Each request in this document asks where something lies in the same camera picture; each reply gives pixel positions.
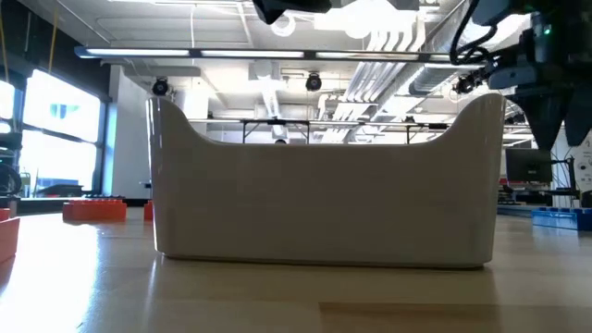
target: cable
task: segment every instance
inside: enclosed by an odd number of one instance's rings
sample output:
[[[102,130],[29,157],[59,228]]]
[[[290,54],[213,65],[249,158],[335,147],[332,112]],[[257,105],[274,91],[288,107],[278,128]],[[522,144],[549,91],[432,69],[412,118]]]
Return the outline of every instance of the cable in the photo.
[[[553,176],[553,180],[557,182],[557,185],[565,187],[565,184],[563,184],[557,176]]]
[[[555,155],[553,152],[551,152],[551,156],[556,160],[559,161],[559,158],[557,157],[557,155]],[[566,173],[565,172],[565,166],[563,165],[563,163],[559,163],[559,169],[561,169],[561,173],[563,174],[563,178],[564,179],[569,179],[568,175],[569,175],[569,171]],[[562,187],[567,187],[567,184],[565,183],[560,183],[559,185],[561,185]]]
[[[133,61],[127,59],[127,58],[123,58],[123,60],[125,60],[128,64],[131,65],[131,67],[133,68],[133,71],[136,73],[136,76],[138,77],[138,79],[145,84],[148,88],[150,88],[150,82],[146,81],[142,78],[142,75],[140,75],[140,73],[138,72],[138,69],[136,68],[136,65],[133,63]]]
[[[4,21],[2,20],[2,11],[0,11],[0,39],[2,40],[2,59],[4,60],[4,75],[6,83],[10,83],[9,70],[8,70],[8,58],[6,56],[6,42],[4,37]]]
[[[469,23],[469,20],[475,12],[475,9],[478,4],[479,0],[474,0],[471,2],[471,5],[469,5],[466,14],[462,18],[461,26],[454,34],[454,38],[452,39],[452,45],[450,46],[450,62],[452,63],[452,65],[458,66],[476,64],[482,62],[485,59],[490,59],[489,51],[484,47],[480,47],[479,45],[490,40],[498,32],[497,26],[490,27],[489,31],[481,38],[478,38],[475,41],[463,45],[460,48],[458,47],[459,41],[461,40],[461,36],[463,35],[463,32],[466,29],[466,26]],[[459,58],[459,55],[465,51],[468,52],[465,55],[462,55],[462,58]]]
[[[567,158],[567,154],[569,154],[572,151],[573,147],[570,147],[570,149],[567,150],[567,153],[565,153],[565,155],[563,156],[563,159]]]
[[[52,75],[52,67],[54,66],[54,52],[56,50],[56,36],[57,36],[57,19],[59,18],[58,6],[55,3],[54,9],[54,32],[52,33],[52,46],[49,51],[49,66],[47,67],[47,73]]]

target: ceiling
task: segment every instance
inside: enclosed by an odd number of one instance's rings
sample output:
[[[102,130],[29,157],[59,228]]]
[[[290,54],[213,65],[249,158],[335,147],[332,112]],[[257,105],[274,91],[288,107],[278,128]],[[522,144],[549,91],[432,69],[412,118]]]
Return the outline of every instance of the ceiling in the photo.
[[[19,0],[35,13],[53,21],[55,2]],[[370,38],[354,39],[344,31],[315,29],[314,16],[294,13],[295,30],[289,37],[280,37],[257,16],[250,1],[207,1],[208,6],[157,6],[108,0],[59,0],[58,27],[87,46],[113,47],[212,47],[264,49],[364,50]],[[426,33],[443,20],[460,0],[439,0],[439,7],[424,15]],[[193,41],[191,40],[193,16]],[[263,103],[262,94],[249,86],[248,60],[212,59],[148,59],[135,60],[134,70],[159,67],[198,67],[212,85],[216,96],[210,99],[211,111],[253,110]],[[281,105],[318,105],[324,93],[340,94],[348,87],[358,63],[280,61],[282,77],[288,78],[285,89],[277,92]],[[324,89],[307,92],[304,82],[310,71],[320,72]],[[150,88],[154,78],[133,75],[133,80]],[[432,122],[453,119],[470,100],[457,101],[458,96],[444,84],[432,93],[435,98],[421,102],[414,110],[421,111],[422,120]]]

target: table surface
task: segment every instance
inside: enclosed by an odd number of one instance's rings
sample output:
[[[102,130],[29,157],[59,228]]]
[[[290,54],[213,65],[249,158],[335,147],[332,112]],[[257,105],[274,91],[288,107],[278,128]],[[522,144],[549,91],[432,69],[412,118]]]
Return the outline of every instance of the table surface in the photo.
[[[592,235],[498,217],[485,269],[173,261],[125,224],[23,217],[0,332],[591,332]]]

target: ceiling pipe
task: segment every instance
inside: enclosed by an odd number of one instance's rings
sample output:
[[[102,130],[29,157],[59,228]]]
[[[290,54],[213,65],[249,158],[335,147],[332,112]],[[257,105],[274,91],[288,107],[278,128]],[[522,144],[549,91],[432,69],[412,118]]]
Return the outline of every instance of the ceiling pipe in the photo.
[[[450,15],[449,20],[447,21],[448,24],[442,26],[438,31],[438,34],[434,34],[434,36],[440,35],[439,38],[433,38],[430,40],[429,43],[426,43],[422,49],[424,50],[432,50],[434,52],[440,53],[448,53],[450,51],[450,47],[452,45],[452,37],[456,33],[458,29],[458,25],[460,25],[460,20],[463,19],[464,9],[463,9],[464,1],[462,1],[459,5],[457,5]],[[470,42],[474,39],[474,36],[470,36],[469,30],[466,30],[466,33],[461,35],[461,40],[459,41],[460,45]],[[423,68],[420,69],[422,72],[419,74],[415,80],[409,85],[409,93],[415,95],[428,95],[432,93],[442,82],[447,80],[449,77],[454,75],[457,72],[456,68]]]
[[[385,46],[386,51],[392,51],[395,49],[397,44],[400,41],[401,32],[399,30],[394,30],[390,32],[390,39],[387,45]],[[364,102],[371,102],[370,97],[372,96],[371,92],[374,91],[379,82],[381,82],[385,77],[389,74],[392,64],[390,63],[380,63],[380,66],[376,70],[376,77],[372,82],[364,89],[364,94],[360,96],[360,99]]]
[[[280,118],[281,114],[279,112],[279,101],[276,91],[271,89],[263,89],[262,95],[265,109],[267,109],[267,116],[271,119]],[[288,138],[288,130],[285,126],[276,125],[272,128],[272,131],[279,138]]]
[[[431,34],[431,39],[427,40],[420,49],[440,49],[445,45],[450,47],[452,37],[458,28],[458,23],[463,18],[464,12],[468,7],[467,4],[469,4],[468,1],[462,1],[458,4],[446,17],[447,21],[442,23],[438,28],[438,32]],[[377,98],[378,110],[383,110],[385,106],[388,105],[390,99],[396,98],[393,97],[394,95],[409,93],[409,85],[413,84],[415,79],[418,78],[425,69],[426,66],[423,64],[414,64],[414,66],[403,65],[403,69],[401,70],[397,81],[392,82],[390,87],[385,89]]]
[[[421,47],[426,41],[426,24],[424,23],[421,16],[417,16],[415,21],[415,35],[413,36],[413,27],[409,27],[409,30],[403,35],[401,44],[397,47],[397,51],[415,51]],[[381,78],[379,85],[375,90],[369,92],[369,99],[375,101],[378,96],[384,92],[388,86],[395,80],[395,77],[402,71],[404,64],[389,63],[389,70],[386,71],[386,75]]]
[[[318,119],[323,120],[325,113],[327,112],[327,100],[329,99],[328,93],[323,93],[318,98]]]
[[[386,31],[379,31],[378,32],[378,41],[376,43],[375,49],[372,51],[387,51],[385,50],[385,46],[389,42],[389,33]],[[381,63],[373,63],[373,64],[366,64],[364,75],[360,84],[358,84],[351,92],[351,95],[348,96],[348,100],[351,102],[362,102],[361,96],[364,93],[364,88],[368,85],[369,81],[374,77],[376,74],[376,69],[381,65]]]
[[[366,51],[373,51],[376,47],[377,42],[378,42],[378,31],[370,32],[370,43],[368,43],[368,46],[366,47]],[[367,63],[361,62],[360,64],[358,64],[358,67],[355,70],[355,72],[353,72],[353,76],[351,77],[350,84],[348,85],[348,88],[345,90],[345,93],[343,94],[343,98],[346,101],[352,102],[352,99],[351,99],[352,89],[355,89],[355,87],[359,84],[360,77],[363,75],[366,65],[367,65]]]

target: orange bin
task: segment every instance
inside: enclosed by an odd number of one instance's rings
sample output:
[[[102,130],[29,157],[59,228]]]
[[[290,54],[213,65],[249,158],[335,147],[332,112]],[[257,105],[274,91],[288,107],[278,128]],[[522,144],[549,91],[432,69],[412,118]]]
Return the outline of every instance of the orange bin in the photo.
[[[154,211],[153,211],[152,200],[151,200],[147,204],[144,205],[144,221],[145,222],[152,222],[153,217],[154,217]]]
[[[0,209],[0,263],[17,252],[19,225],[20,218],[10,218],[10,209]]]
[[[65,221],[125,221],[128,206],[121,200],[72,200],[64,203]]]

